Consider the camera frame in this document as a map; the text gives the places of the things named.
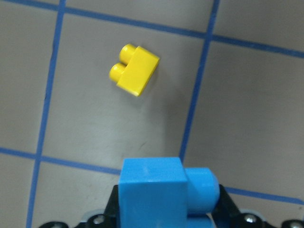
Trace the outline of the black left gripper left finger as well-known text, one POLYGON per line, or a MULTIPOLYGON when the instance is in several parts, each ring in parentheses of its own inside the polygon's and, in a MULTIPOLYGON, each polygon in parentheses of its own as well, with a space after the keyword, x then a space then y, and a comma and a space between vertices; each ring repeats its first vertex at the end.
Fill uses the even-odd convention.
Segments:
POLYGON ((117 221, 119 217, 118 185, 113 186, 104 214, 113 221, 117 221))

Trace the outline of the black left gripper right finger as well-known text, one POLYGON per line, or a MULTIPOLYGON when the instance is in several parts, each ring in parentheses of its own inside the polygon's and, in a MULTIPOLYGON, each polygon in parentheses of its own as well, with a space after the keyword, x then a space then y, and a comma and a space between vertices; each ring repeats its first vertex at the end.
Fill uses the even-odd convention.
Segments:
POLYGON ((234 203, 223 185, 219 185, 219 199, 212 211, 214 220, 232 220, 240 214, 240 210, 234 203))

